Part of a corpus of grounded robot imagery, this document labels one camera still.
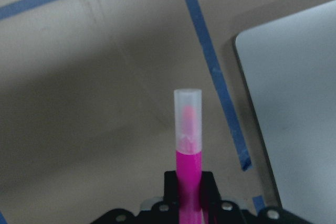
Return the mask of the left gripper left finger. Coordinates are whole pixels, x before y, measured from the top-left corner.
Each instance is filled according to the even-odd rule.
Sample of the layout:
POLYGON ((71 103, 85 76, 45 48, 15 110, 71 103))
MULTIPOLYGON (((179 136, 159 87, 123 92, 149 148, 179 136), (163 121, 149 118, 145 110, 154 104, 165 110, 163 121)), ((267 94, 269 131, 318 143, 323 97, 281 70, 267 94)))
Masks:
POLYGON ((180 196, 176 171, 164 173, 164 205, 167 205, 167 214, 170 223, 180 223, 180 196))

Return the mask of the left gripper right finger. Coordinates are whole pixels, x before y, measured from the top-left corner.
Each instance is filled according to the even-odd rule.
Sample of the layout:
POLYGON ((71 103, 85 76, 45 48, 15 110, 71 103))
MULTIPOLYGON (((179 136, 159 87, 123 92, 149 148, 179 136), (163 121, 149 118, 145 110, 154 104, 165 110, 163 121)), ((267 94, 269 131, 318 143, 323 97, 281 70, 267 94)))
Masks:
POLYGON ((212 172, 202 172, 200 201, 205 223, 216 224, 222 198, 212 172))

